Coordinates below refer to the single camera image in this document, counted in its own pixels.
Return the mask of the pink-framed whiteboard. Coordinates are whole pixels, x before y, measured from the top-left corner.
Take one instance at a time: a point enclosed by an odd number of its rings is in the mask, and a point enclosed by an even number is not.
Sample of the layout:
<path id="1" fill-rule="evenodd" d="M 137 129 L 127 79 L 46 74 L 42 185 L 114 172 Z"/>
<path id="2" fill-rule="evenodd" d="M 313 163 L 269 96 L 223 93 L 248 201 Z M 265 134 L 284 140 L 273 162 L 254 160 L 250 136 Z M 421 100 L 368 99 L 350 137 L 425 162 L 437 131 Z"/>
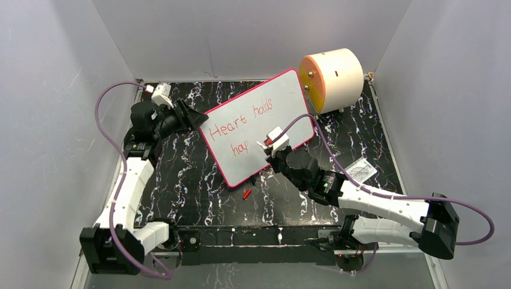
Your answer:
<path id="1" fill-rule="evenodd" d="M 297 148 L 313 138 L 307 99 L 298 72 L 289 69 L 207 111 L 199 131 L 218 169 L 231 188 L 268 166 L 258 145 L 267 134 L 292 125 L 286 133 Z"/>

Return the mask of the red whiteboard marker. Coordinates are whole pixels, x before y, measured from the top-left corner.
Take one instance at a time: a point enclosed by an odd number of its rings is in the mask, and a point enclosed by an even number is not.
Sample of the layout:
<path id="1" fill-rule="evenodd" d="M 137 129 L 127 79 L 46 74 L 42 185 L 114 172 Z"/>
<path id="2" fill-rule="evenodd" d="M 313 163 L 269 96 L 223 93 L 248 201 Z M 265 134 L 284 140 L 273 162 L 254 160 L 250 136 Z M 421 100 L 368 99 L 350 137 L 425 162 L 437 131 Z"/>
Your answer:
<path id="1" fill-rule="evenodd" d="M 267 149 L 267 146 L 263 143 L 260 143 L 259 141 L 256 141 L 256 144 L 261 147 L 263 150 Z"/>

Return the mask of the red marker cap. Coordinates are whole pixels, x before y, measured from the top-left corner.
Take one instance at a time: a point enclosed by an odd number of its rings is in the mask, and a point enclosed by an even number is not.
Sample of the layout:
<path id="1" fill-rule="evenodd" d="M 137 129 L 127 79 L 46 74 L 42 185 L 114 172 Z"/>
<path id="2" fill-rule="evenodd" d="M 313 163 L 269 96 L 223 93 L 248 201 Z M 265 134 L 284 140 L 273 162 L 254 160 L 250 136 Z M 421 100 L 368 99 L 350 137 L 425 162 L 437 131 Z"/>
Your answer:
<path id="1" fill-rule="evenodd" d="M 252 192 L 252 190 L 251 190 L 251 189 L 247 189 L 247 190 L 244 192 L 244 194 L 243 194 L 243 196 L 242 196 L 242 199 L 243 199 L 243 200 L 247 200 L 247 198 L 249 197 L 249 195 L 251 194 L 251 192 Z"/>

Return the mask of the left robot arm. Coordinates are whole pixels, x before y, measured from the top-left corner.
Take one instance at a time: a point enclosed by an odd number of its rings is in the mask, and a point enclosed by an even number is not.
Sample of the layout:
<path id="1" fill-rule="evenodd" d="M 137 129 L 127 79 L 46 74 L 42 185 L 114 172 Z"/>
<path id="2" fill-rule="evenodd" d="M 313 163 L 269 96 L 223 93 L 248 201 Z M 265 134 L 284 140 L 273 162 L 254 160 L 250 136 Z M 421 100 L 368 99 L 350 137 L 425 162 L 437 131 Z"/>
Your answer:
<path id="1" fill-rule="evenodd" d="M 131 107 L 130 119 L 124 146 L 115 146 L 122 157 L 122 172 L 101 215 L 80 234 L 81 248 L 93 274 L 149 275 L 150 270 L 142 268 L 147 255 L 158 246 L 164 250 L 178 247 L 180 235 L 174 230 L 174 221 L 156 219 L 139 229 L 134 221 L 163 140 L 196 131 L 208 115 L 183 100 L 172 105 L 143 101 Z"/>

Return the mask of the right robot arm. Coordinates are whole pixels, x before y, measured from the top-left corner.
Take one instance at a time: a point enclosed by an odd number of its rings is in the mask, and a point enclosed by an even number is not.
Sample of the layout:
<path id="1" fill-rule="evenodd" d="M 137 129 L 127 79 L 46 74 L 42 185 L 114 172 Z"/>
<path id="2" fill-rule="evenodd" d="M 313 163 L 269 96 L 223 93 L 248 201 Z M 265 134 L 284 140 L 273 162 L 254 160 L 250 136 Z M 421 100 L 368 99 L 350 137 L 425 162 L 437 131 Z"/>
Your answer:
<path id="1" fill-rule="evenodd" d="M 373 219 L 348 216 L 339 232 L 343 247 L 395 243 L 418 247 L 439 259 L 453 259 L 459 217 L 442 194 L 409 199 L 375 187 L 354 185 L 344 173 L 320 168 L 305 150 L 264 150 L 273 171 L 284 175 L 298 190 L 320 205 L 364 211 Z"/>

